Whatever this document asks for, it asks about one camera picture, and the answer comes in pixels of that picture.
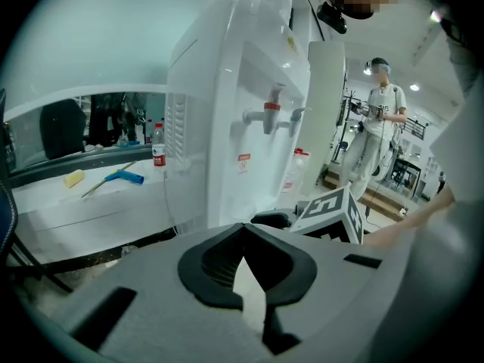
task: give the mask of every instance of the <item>railing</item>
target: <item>railing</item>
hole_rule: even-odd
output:
[[[420,140],[423,140],[425,137],[425,126],[412,119],[407,119],[404,130],[418,137]]]

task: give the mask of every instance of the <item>yellow sponge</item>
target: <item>yellow sponge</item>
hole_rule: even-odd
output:
[[[71,188],[73,185],[76,185],[83,179],[84,171],[82,171],[82,169],[77,169],[76,171],[70,173],[64,178],[64,184],[66,185],[66,187]]]

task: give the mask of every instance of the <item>ceiling light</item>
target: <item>ceiling light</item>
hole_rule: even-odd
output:
[[[442,18],[440,17],[439,12],[437,12],[437,11],[432,11],[432,14],[430,14],[430,19],[434,23],[440,23],[440,20],[442,20]]]

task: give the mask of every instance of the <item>white t-shirt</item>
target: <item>white t-shirt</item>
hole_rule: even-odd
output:
[[[398,114],[400,108],[404,107],[406,109],[407,102],[402,88],[392,83],[384,88],[374,88],[368,96],[368,106],[370,111],[368,118],[363,124],[364,128],[378,138],[382,138],[385,141],[392,140],[395,131],[394,123],[389,120],[380,121],[376,118],[374,107],[383,107],[385,114]]]

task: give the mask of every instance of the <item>white pants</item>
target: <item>white pants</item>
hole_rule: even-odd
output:
[[[358,133],[352,141],[349,149],[345,152],[341,163],[340,187],[349,183],[349,174],[356,165],[359,158],[363,155],[361,165],[356,171],[356,180],[351,184],[351,192],[355,200],[358,200],[365,193],[371,174],[378,167],[378,163],[383,159],[388,151],[389,141],[381,137],[372,135],[365,129]]]

